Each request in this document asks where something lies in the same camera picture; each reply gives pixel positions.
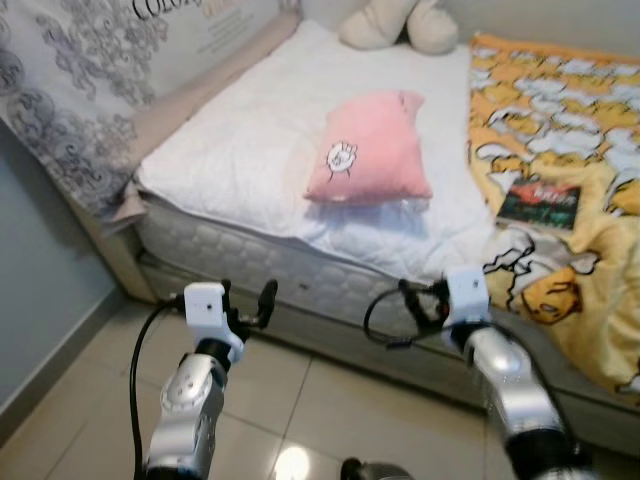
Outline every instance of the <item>stuffed toy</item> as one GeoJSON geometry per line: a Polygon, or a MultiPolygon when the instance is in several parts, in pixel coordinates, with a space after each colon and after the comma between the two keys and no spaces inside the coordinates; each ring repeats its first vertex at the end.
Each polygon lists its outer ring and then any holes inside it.
{"type": "Polygon", "coordinates": [[[428,55],[451,51],[458,25],[439,0],[371,0],[340,27],[340,40],[360,50],[393,45],[405,24],[413,48],[428,55]]]}

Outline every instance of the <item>cartoon print blanket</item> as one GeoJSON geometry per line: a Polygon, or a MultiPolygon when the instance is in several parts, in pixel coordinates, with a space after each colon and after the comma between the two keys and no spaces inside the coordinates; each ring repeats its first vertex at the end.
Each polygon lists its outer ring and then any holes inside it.
{"type": "Polygon", "coordinates": [[[540,324],[591,380],[638,402],[640,60],[478,35],[469,142],[494,213],[516,178],[582,187],[572,232],[500,230],[487,283],[496,306],[540,324]]]}

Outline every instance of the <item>pillow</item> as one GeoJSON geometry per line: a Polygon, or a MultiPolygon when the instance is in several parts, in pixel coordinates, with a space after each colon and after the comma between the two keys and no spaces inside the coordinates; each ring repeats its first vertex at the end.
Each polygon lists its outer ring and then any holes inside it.
{"type": "Polygon", "coordinates": [[[331,112],[305,198],[350,205],[431,198],[415,130],[423,102],[413,92],[375,92],[331,112]]]}

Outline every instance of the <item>bed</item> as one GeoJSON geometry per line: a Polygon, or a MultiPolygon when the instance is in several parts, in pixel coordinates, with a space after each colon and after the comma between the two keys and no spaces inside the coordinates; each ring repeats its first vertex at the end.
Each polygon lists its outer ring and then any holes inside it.
{"type": "MultiPolygon", "coordinates": [[[[140,263],[156,295],[228,277],[236,300],[250,307],[252,295],[275,277],[280,306],[267,335],[481,405],[464,365],[438,340],[386,354],[358,330],[369,302],[397,278],[429,281],[445,267],[483,261],[494,227],[467,167],[470,55],[465,46],[443,57],[403,45],[362,53],[303,22],[138,169],[148,208],[135,226],[144,246],[140,263]],[[303,200],[327,112],[359,93],[397,88],[426,99],[416,127],[434,190],[429,208],[336,210],[303,200]]],[[[496,317],[517,325],[540,353],[583,438],[637,452],[633,408],[590,384],[535,326],[502,312],[496,317]],[[615,427],[603,432],[591,421],[594,412],[615,427]]]]}

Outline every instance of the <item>bed frame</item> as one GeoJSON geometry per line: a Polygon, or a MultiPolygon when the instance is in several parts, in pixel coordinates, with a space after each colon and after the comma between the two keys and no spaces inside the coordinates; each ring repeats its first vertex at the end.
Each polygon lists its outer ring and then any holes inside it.
{"type": "MultiPolygon", "coordinates": [[[[335,28],[340,19],[365,3],[365,0],[303,0],[303,7],[306,16],[335,28]]],[[[605,5],[600,0],[584,0],[580,5],[553,0],[447,0],[446,4],[461,25],[463,39],[470,38],[476,30],[483,30],[514,39],[640,55],[640,29],[637,28],[640,2],[637,0],[620,0],[615,5],[605,5]]],[[[131,227],[104,237],[94,219],[73,202],[69,204],[131,297],[155,303],[192,281],[203,280],[163,264],[146,253],[131,227]]],[[[254,293],[236,291],[233,301],[240,308],[251,309],[255,306],[254,293]]],[[[496,318],[518,322],[502,312],[496,312],[496,318]]],[[[520,323],[519,328],[526,330],[527,338],[548,342],[541,331],[520,323]]],[[[438,340],[389,354],[368,343],[354,326],[288,305],[278,305],[268,335],[393,381],[478,409],[482,407],[479,392],[465,365],[438,340]]],[[[638,456],[640,411],[589,386],[559,353],[549,364],[555,365],[550,375],[551,383],[577,433],[585,441],[600,447],[638,456]]]]}

